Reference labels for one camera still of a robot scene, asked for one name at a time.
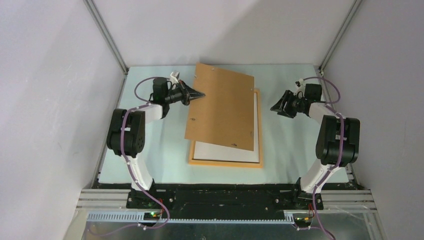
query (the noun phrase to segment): brown cardboard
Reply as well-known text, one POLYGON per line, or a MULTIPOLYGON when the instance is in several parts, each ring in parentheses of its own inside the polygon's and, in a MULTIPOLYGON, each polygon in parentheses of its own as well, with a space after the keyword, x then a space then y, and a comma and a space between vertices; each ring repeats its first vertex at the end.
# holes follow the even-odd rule
POLYGON ((253 151, 254 77, 198 63, 193 88, 206 96, 190 103, 185 138, 253 151))
POLYGON ((256 112, 254 113, 255 118, 257 119, 257 129, 255 129, 255 133, 257 134, 257 142, 254 140, 255 148, 257 147, 259 151, 259 162, 246 162, 242 161, 243 159, 232 159, 228 158, 228 161, 224 160, 216 160, 216 159, 197 159, 195 158, 196 147, 198 146, 196 141, 191 141, 190 149, 188 151, 188 164, 192 165, 203 165, 203 166, 220 166, 220 167, 241 167, 241 168, 263 168, 264 166, 264 150, 262 146, 262 116, 261 116, 261 92, 258 88, 255 88, 254 92, 256 93, 256 112))

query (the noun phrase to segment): orange frame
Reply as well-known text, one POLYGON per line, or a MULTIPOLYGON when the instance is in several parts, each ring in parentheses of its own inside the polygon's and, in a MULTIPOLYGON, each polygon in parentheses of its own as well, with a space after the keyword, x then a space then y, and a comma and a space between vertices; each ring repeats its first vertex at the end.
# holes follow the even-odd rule
POLYGON ((204 165, 204 166, 220 166, 220 167, 241 167, 241 168, 263 168, 263 148, 262 148, 262 114, 261 114, 261 92, 258 88, 254 89, 256 93, 256 105, 257 105, 257 140, 259 144, 259 162, 239 162, 239 161, 218 161, 218 160, 202 160, 195 159, 195 147, 196 141, 192 140, 190 143, 190 149, 188 152, 188 164, 191 165, 204 165))

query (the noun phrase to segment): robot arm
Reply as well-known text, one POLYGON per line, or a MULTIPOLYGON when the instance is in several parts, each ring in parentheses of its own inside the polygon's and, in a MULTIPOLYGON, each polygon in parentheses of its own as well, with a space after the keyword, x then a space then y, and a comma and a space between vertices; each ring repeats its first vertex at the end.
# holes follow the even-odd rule
POLYGON ((331 175, 358 158, 360 121, 343 116, 344 127, 341 129, 338 114, 321 101, 320 84, 304 84, 301 79, 296 85, 298 88, 295 93, 286 90, 270 110, 288 118, 304 113, 321 125, 315 147, 316 160, 306 175, 296 183, 298 189, 294 197, 308 202, 311 201, 315 188, 315 193, 319 194, 331 175), (344 133, 343 139, 340 139, 341 131, 344 133), (341 162, 336 166, 340 141, 343 141, 343 151, 341 162))
MULTIPOLYGON (((145 146, 146 124, 166 117, 170 110, 170 104, 181 102, 183 105, 188 106, 190 101, 205 96, 204 93, 198 92, 182 80, 178 80, 179 76, 180 73, 174 71, 171 73, 169 80, 165 77, 155 78, 153 80, 153 93, 150 95, 148 106, 128 114, 124 130, 123 149, 129 161, 128 163, 124 161, 124 163, 131 168, 130 173, 134 176, 133 179, 137 181, 133 181, 131 187, 137 191, 141 189, 136 183, 144 190, 149 190, 154 182, 144 159, 138 155, 145 146)), ((121 131, 126 112, 127 110, 119 108, 113 111, 106 138, 107 147, 118 156, 122 155, 121 131)))

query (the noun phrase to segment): white wall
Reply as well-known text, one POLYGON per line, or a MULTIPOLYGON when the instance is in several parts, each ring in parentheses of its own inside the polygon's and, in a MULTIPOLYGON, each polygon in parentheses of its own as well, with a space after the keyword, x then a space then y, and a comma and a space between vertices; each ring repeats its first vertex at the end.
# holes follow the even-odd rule
POLYGON ((360 183, 389 239, 423 239, 424 1, 364 1, 325 76, 361 120, 360 183))
POLYGON ((0 3, 0 239, 62 239, 123 75, 82 0, 0 3))
POLYGON ((353 0, 97 0, 129 66, 319 65, 353 0))

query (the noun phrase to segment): table surface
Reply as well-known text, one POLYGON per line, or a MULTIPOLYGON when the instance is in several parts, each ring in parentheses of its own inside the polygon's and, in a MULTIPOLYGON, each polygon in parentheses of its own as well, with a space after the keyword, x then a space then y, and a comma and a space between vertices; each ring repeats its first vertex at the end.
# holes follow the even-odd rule
MULTIPOLYGON (((169 77, 179 71, 180 78, 193 85, 194 65, 133 66, 129 69, 119 108, 129 109, 143 103, 134 95, 141 80, 169 77)), ((219 65, 218 67, 254 76, 255 88, 260 89, 262 114, 263 168, 189 165, 190 141, 184 139, 189 107, 180 103, 170 105, 166 118, 146 125, 146 143, 140 153, 156 183, 173 184, 276 184, 295 183, 312 166, 320 126, 304 114, 294 119, 270 111, 285 90, 295 90, 300 78, 316 76, 311 64, 219 65)), ((139 96, 149 98, 152 83, 139 87, 139 96)), ((110 149, 101 166, 99 183, 130 183, 131 177, 121 157, 110 149)), ((347 183, 343 168, 328 180, 347 183)))

